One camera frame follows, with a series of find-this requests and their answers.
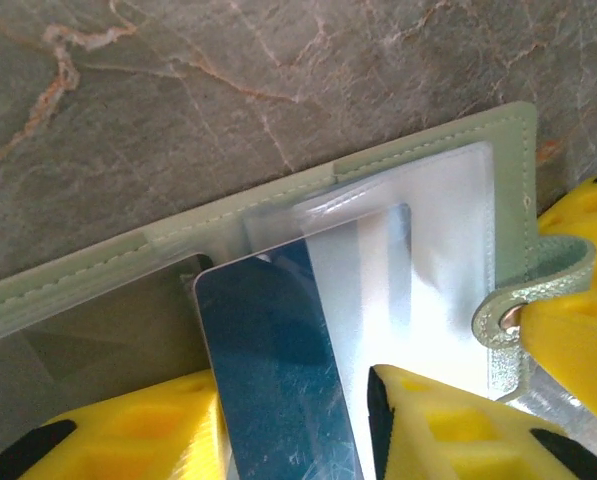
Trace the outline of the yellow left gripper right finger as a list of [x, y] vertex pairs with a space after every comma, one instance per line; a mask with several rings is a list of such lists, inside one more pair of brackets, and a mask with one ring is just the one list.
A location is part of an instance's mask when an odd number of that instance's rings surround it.
[[367, 405], [379, 479], [597, 479], [597, 456], [559, 426], [386, 364]]

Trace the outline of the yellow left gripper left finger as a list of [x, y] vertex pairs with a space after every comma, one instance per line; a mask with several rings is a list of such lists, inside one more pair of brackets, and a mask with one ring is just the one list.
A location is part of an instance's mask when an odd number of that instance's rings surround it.
[[224, 479], [228, 457], [204, 370], [54, 417], [0, 452], [0, 479]]

